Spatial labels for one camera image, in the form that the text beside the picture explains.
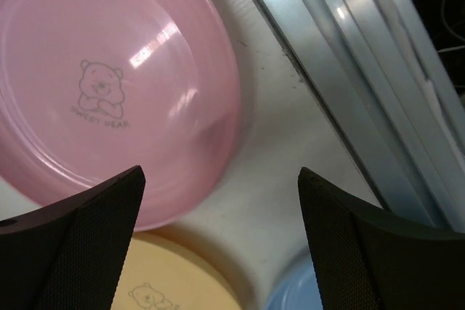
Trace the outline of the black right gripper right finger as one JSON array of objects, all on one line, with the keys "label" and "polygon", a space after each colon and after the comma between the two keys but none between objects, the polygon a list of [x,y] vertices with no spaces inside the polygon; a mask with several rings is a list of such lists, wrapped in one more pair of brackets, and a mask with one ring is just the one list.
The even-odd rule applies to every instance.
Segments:
[{"label": "black right gripper right finger", "polygon": [[464,308],[464,234],[396,216],[308,168],[298,191],[324,309]]}]

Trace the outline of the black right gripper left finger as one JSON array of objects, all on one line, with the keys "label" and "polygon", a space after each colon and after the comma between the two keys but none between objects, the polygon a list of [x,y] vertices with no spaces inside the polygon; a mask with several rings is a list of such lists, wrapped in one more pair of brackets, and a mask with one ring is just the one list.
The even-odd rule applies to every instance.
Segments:
[{"label": "black right gripper left finger", "polygon": [[1,221],[1,308],[110,309],[144,189],[135,166]]}]

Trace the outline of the light blue plate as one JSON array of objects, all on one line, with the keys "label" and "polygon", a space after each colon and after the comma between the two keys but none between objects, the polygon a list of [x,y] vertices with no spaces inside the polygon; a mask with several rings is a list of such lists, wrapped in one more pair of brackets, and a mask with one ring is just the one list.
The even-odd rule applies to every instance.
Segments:
[{"label": "light blue plate", "polygon": [[271,292],[266,310],[323,310],[310,257],[292,269]]}]

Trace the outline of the orange plate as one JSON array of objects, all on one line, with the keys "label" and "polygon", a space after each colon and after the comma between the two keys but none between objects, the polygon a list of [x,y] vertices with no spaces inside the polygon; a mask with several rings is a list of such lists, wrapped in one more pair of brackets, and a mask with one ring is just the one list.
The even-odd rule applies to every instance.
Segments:
[{"label": "orange plate", "polygon": [[112,309],[240,309],[233,289],[208,262],[149,232],[133,235]]}]

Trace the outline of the pink plate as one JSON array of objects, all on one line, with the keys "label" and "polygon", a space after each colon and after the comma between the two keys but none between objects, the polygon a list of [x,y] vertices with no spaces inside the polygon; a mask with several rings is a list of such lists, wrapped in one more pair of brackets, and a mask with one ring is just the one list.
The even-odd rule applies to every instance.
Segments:
[{"label": "pink plate", "polygon": [[222,178],[240,112],[211,0],[1,0],[1,177],[38,205],[138,165],[136,230],[169,224]]}]

